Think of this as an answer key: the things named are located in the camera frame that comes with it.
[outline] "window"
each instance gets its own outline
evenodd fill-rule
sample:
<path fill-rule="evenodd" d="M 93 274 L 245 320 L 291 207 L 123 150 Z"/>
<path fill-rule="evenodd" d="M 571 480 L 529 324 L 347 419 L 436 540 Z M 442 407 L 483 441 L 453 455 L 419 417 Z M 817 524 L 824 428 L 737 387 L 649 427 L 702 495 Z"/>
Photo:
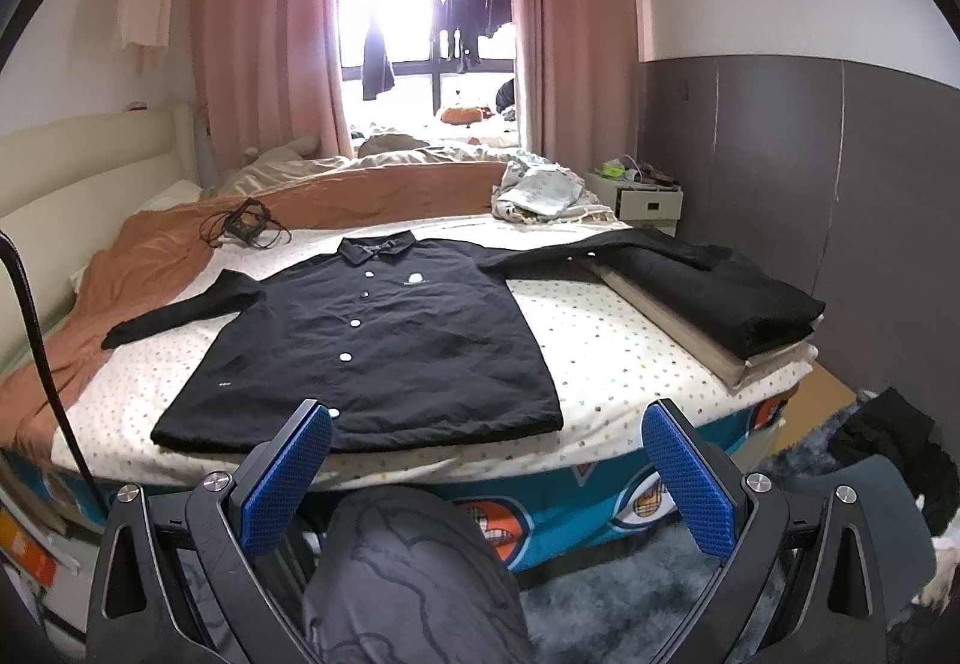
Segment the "window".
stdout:
<path fill-rule="evenodd" d="M 413 128 L 455 102 L 489 104 L 514 72 L 515 28 L 503 25 L 493 38 L 481 37 L 481 64 L 455 73 L 448 61 L 446 31 L 433 33 L 435 12 L 446 0 L 338 0 L 340 57 L 347 122 L 362 129 L 373 125 Z M 394 66 L 395 86 L 376 100 L 363 101 L 361 71 L 371 17 L 383 33 Z"/>

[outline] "black cable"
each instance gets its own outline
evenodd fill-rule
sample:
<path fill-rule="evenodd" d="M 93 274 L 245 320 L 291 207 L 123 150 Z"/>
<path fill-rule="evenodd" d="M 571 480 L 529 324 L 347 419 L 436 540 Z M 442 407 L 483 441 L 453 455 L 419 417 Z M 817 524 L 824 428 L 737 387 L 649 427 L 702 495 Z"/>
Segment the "black cable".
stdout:
<path fill-rule="evenodd" d="M 263 244 L 260 234 L 266 230 L 277 232 L 270 242 Z M 283 234 L 287 242 L 293 239 L 289 229 L 274 220 L 270 210 L 261 201 L 247 199 L 236 209 L 217 212 L 200 223 L 200 241 L 209 247 L 219 247 L 221 237 L 233 237 L 254 250 L 269 250 Z"/>
<path fill-rule="evenodd" d="M 77 468 L 80 469 L 80 475 L 83 482 L 86 483 L 93 501 L 97 504 L 97 509 L 102 512 L 104 520 L 109 515 L 107 502 L 101 496 L 97 483 L 90 474 L 90 468 L 86 465 L 83 453 L 80 451 L 80 445 L 77 443 L 73 429 L 70 427 L 70 419 L 66 416 L 64 402 L 61 402 L 59 393 L 56 392 L 56 383 L 54 382 L 53 372 L 50 371 L 50 362 L 47 359 L 47 351 L 43 346 L 43 333 L 40 330 L 40 319 L 37 318 L 37 307 L 34 305 L 34 295 L 30 292 L 30 283 L 27 280 L 27 272 L 23 268 L 23 261 L 20 254 L 13 246 L 13 242 L 3 231 L 0 231 L 0 259 L 3 259 L 7 273 L 13 281 L 13 290 L 16 292 L 16 300 L 20 305 L 20 314 L 23 316 L 23 324 L 27 328 L 27 340 L 30 342 L 30 351 L 34 356 L 34 363 L 37 364 L 37 375 L 40 376 L 40 384 L 43 386 L 43 392 L 47 395 L 47 403 L 54 410 L 56 424 L 61 428 L 64 434 L 66 445 L 70 449 L 70 455 L 73 456 Z"/>

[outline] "crumpled bedding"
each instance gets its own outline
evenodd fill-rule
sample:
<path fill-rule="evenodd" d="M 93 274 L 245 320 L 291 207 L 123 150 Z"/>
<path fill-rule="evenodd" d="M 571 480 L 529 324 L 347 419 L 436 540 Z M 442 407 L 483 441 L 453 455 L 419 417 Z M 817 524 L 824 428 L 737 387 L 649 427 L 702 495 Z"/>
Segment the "crumpled bedding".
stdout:
<path fill-rule="evenodd" d="M 507 223 L 613 223 L 613 210 L 587 190 L 584 181 L 557 164 L 507 164 L 493 191 L 493 216 Z"/>
<path fill-rule="evenodd" d="M 520 148 L 491 148 L 486 145 L 428 145 L 419 149 L 388 150 L 363 158 L 350 159 L 343 155 L 321 160 L 256 162 L 240 169 L 216 189 L 205 191 L 205 199 L 213 196 L 252 196 L 283 185 L 310 179 L 319 174 L 354 172 L 358 169 L 377 169 L 400 164 L 435 163 L 510 163 L 545 164 L 539 155 Z"/>

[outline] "shirt collar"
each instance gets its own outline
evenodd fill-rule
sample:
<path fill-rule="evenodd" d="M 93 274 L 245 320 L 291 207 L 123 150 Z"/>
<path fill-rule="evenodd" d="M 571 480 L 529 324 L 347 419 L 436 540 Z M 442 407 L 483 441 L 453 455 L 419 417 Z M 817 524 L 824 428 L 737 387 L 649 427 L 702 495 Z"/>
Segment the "shirt collar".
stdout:
<path fill-rule="evenodd" d="M 337 252 L 354 266 L 366 263 L 377 255 L 400 255 L 416 243 L 416 237 L 410 231 L 393 234 L 389 237 L 371 239 L 347 239 L 344 237 Z"/>

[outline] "metal screw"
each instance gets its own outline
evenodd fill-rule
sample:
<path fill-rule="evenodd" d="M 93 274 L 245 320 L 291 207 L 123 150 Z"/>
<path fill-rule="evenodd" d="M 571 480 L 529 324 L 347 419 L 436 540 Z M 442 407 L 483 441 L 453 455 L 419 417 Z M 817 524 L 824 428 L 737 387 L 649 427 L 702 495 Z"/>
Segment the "metal screw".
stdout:
<path fill-rule="evenodd" d="M 226 472 L 210 472 L 203 478 L 203 487 L 208 491 L 222 491 L 230 482 L 230 476 Z"/>
<path fill-rule="evenodd" d="M 837 499 L 843 501 L 844 504 L 853 504 L 856 501 L 856 491 L 849 485 L 841 485 L 837 488 Z"/>
<path fill-rule="evenodd" d="M 128 504 L 139 495 L 140 488 L 138 485 L 124 485 L 117 491 L 117 501 L 121 501 L 122 504 Z"/>
<path fill-rule="evenodd" d="M 755 490 L 757 493 L 766 493 L 770 490 L 774 483 L 770 482 L 770 478 L 766 475 L 761 475 L 760 473 L 754 473 L 747 477 L 747 485 L 749 485 L 752 490 Z"/>

